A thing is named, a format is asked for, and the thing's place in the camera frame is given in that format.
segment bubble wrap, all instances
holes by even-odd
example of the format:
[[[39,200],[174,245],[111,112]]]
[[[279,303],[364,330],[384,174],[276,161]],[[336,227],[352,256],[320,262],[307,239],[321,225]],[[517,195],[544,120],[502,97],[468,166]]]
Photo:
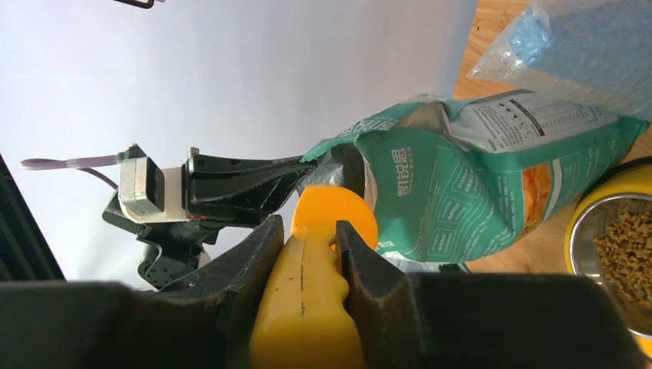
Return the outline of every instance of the bubble wrap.
[[[469,77],[652,120],[652,0],[532,2]]]

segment dry pet food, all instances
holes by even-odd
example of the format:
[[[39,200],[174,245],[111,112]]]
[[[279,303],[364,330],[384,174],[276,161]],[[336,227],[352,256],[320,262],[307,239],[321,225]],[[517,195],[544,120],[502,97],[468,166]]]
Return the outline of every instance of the dry pet food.
[[[652,212],[621,215],[594,242],[604,277],[628,301],[652,308]]]

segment yellow bowl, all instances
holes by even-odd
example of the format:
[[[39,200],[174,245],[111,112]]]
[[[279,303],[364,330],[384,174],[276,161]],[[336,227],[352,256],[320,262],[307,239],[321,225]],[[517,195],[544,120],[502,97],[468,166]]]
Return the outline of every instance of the yellow bowl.
[[[621,214],[644,211],[652,211],[652,157],[610,170],[585,192],[566,230],[564,254],[568,272],[588,276],[604,288],[640,349],[652,357],[652,309],[621,298],[603,278],[593,242],[606,235],[607,226]]]

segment wooden table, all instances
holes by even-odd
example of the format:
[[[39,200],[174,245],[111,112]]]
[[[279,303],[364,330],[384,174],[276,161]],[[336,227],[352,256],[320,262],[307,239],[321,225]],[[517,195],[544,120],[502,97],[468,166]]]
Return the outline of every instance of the wooden table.
[[[464,51],[457,77],[454,98],[476,98],[509,91],[509,85],[466,78],[507,24],[527,6],[527,0],[480,0]],[[652,131],[638,138],[625,161],[652,155]],[[472,271],[556,272],[566,273],[564,262],[564,232],[571,218],[574,204],[565,208],[534,232],[510,248],[487,258],[468,263]]]

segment nutrition label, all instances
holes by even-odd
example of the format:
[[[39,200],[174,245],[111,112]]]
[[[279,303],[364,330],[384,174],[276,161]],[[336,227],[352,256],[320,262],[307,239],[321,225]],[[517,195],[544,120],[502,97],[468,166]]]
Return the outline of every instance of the nutrition label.
[[[599,108],[524,92],[475,101],[465,106],[452,125],[487,152],[513,152],[573,137],[618,120]]]

